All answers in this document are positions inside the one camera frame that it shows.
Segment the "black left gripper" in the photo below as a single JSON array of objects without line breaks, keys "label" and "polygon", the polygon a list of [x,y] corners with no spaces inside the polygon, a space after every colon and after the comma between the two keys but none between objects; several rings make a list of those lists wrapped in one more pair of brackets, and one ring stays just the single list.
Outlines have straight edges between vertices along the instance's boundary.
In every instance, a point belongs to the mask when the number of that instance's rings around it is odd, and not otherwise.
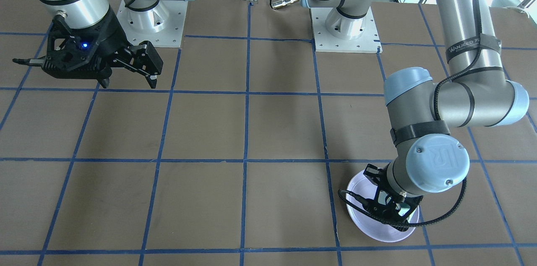
[{"label": "black left gripper", "polygon": [[364,210],[369,213],[369,217],[381,223],[389,222],[389,225],[401,232],[406,232],[409,227],[399,227],[395,224],[409,224],[409,220],[401,218],[397,214],[396,204],[401,202],[413,203],[416,208],[420,205],[423,196],[408,197],[395,192],[389,185],[387,171],[368,164],[364,170],[364,176],[376,185],[373,199],[366,199],[363,205]]}]

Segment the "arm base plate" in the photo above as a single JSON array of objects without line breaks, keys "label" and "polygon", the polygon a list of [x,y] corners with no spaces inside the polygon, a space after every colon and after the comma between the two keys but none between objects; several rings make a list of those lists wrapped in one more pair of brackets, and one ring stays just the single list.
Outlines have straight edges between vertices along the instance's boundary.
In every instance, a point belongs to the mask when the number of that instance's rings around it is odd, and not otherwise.
[{"label": "arm base plate", "polygon": [[117,18],[131,44],[150,41],[154,47],[180,48],[187,6],[187,1],[161,0],[147,12],[136,12],[122,1]]},{"label": "arm base plate", "polygon": [[311,8],[317,52],[382,53],[372,9],[359,19],[343,17],[336,8]]}]

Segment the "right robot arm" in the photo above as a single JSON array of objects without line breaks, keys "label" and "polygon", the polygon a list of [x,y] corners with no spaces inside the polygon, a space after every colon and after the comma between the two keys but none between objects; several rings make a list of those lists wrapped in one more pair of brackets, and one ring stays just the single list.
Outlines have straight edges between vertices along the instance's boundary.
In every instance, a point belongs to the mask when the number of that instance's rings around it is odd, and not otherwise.
[{"label": "right robot arm", "polygon": [[115,13],[108,0],[40,0],[52,14],[46,54],[13,62],[57,79],[95,79],[103,88],[114,68],[125,68],[154,89],[164,65],[156,48],[178,47],[182,38],[172,6],[188,1],[123,0]]}]

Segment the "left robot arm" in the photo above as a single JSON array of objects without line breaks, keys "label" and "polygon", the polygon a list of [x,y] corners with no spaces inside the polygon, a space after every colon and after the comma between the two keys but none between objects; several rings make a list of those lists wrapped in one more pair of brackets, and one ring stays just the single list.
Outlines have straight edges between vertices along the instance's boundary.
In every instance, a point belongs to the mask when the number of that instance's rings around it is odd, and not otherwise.
[{"label": "left robot arm", "polygon": [[451,127],[510,125],[529,109],[524,87],[506,79],[502,43],[481,0],[436,0],[450,75],[434,83],[411,67],[384,81],[384,101],[397,157],[383,168],[368,164],[360,177],[374,197],[339,190],[350,213],[402,232],[451,216],[462,203],[470,161]]}]

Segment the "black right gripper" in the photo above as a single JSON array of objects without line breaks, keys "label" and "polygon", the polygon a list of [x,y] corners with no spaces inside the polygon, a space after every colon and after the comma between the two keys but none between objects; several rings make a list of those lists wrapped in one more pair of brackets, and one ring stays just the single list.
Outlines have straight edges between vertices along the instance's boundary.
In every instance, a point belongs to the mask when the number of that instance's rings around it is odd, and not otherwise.
[{"label": "black right gripper", "polygon": [[42,70],[61,79],[96,79],[109,88],[112,68],[125,68],[157,86],[164,62],[151,41],[130,46],[112,8],[96,24],[75,29],[62,14],[52,18]]}]

